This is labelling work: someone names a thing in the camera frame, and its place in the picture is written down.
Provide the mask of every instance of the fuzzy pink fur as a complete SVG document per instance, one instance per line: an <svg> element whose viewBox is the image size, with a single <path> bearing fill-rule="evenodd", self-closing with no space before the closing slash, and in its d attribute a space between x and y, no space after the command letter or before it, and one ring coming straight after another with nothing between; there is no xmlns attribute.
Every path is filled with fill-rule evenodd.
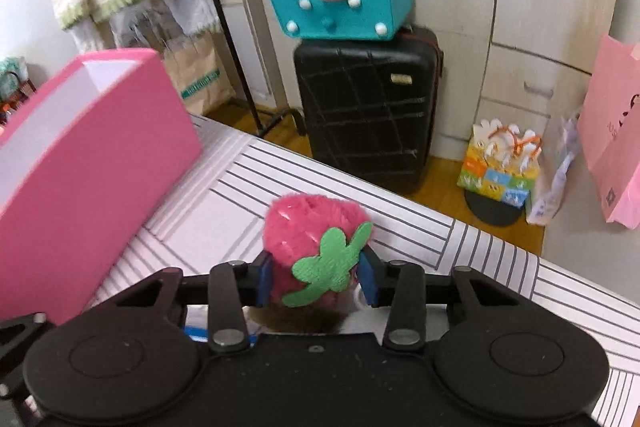
<svg viewBox="0 0 640 427"><path fill-rule="evenodd" d="M279 303L283 295L301 290L305 283L295 279L291 267L298 259L320 253L320 238L332 227L350 240L369 216L354 201L333 200L318 194L292 194L274 201L264 219L264 249L273 255L271 299ZM335 294L327 292L319 304L331 306Z"/></svg>

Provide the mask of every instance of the drawer handle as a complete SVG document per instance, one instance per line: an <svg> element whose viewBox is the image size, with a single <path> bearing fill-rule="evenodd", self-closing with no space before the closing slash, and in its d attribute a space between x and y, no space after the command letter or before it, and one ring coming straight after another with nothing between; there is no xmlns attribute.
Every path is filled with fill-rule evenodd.
<svg viewBox="0 0 640 427"><path fill-rule="evenodd" d="M550 100L554 95L553 89L541 89L539 87L529 86L526 80L524 82L524 90L531 94L538 94L542 98L546 98L547 100Z"/></svg>

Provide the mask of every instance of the green felt leaf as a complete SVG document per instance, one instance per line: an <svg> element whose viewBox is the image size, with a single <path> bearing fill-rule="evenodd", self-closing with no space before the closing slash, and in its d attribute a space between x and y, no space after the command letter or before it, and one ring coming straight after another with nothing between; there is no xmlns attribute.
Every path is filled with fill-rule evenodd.
<svg viewBox="0 0 640 427"><path fill-rule="evenodd" d="M283 304L290 308L306 306L327 291L345 290L351 280L350 270L358 263L360 251L367 244L372 229L369 221L362 223L348 245L341 229L334 227L324 232L320 239L320 254L303 257L291 268L293 276L308 286L285 295Z"/></svg>

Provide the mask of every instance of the black metal pole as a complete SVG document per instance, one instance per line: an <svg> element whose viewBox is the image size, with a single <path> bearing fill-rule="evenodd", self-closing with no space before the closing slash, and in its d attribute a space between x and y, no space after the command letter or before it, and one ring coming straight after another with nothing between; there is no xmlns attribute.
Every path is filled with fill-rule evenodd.
<svg viewBox="0 0 640 427"><path fill-rule="evenodd" d="M236 45L234 44L234 40L231 37L231 31L229 31L229 25L226 22L225 13L222 9L222 2L220 0L213 0L213 4L216 7L216 11L218 12L218 17L220 19L220 27L222 28L222 31L225 34L226 45L228 46L229 51L231 52L231 57L234 61L236 71L238 72L238 77L240 78L240 84L242 84L242 91L244 92L246 103L248 103L249 111L251 111L251 115L252 117L254 117L255 126L257 127L258 135L259 135L264 131L264 126L260 121L258 110L255 107L254 97L251 94L251 89L249 89L249 84L247 84L246 76L244 76L244 70L242 69L242 64L240 63L240 57L238 57L238 51L236 50Z"/></svg>

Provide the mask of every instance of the silver screw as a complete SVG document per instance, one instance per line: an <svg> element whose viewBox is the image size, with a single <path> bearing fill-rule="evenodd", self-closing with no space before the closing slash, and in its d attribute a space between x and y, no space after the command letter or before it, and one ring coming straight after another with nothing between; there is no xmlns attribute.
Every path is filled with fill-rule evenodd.
<svg viewBox="0 0 640 427"><path fill-rule="evenodd" d="M401 328L389 333L389 340L396 346L413 346L420 342L420 333L415 330Z"/></svg>
<svg viewBox="0 0 640 427"><path fill-rule="evenodd" d="M213 334L213 341L220 347L237 346L244 341L244 333L239 330L218 330Z"/></svg>

